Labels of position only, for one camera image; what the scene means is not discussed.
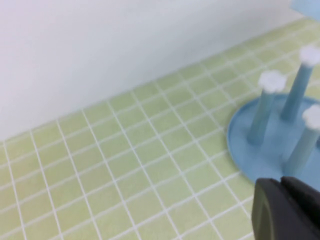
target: white wall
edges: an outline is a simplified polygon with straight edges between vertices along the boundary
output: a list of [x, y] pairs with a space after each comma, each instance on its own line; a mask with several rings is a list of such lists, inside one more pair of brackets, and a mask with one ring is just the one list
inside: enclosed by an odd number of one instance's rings
[[299, 18], [289, 4], [0, 1], [0, 139]]

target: blue round base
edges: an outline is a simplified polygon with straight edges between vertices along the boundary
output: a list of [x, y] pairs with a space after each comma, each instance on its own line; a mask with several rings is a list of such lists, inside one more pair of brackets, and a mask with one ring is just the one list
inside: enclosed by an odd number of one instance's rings
[[[275, 97], [274, 108], [261, 146], [253, 146], [247, 142], [247, 133], [256, 113], [259, 98], [242, 106], [236, 111], [229, 123], [227, 145], [230, 155], [237, 167], [254, 183], [258, 178], [280, 180], [283, 176], [283, 165], [292, 153], [305, 127], [302, 113], [317, 103], [315, 99], [305, 97], [296, 121], [287, 123], [280, 119], [280, 112], [287, 96], [287, 94], [278, 94]], [[320, 191], [319, 147], [314, 147], [303, 172], [295, 177]]]

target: black object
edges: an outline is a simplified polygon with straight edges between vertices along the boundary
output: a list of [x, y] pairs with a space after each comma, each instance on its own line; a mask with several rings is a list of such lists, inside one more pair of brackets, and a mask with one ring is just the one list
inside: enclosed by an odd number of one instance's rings
[[294, 177], [259, 178], [251, 220], [256, 240], [320, 240], [320, 192]]

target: white peg tip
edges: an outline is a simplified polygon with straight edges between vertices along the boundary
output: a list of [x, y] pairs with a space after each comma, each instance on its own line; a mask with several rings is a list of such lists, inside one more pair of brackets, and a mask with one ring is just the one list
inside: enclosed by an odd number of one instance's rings
[[308, 67], [317, 65], [320, 63], [320, 49], [312, 45], [304, 46], [300, 50], [300, 60]]
[[261, 73], [258, 85], [268, 94], [281, 92], [286, 86], [287, 78], [277, 70]]
[[308, 129], [320, 132], [320, 105], [314, 104], [308, 109], [306, 109], [302, 118]]

